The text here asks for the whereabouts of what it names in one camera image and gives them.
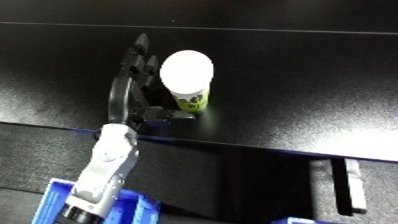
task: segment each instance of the paper cup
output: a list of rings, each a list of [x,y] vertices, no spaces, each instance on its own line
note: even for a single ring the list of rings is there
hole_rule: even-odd
[[[206,55],[185,50],[166,59],[160,78],[181,110],[197,113],[206,109],[213,71],[213,63]]]

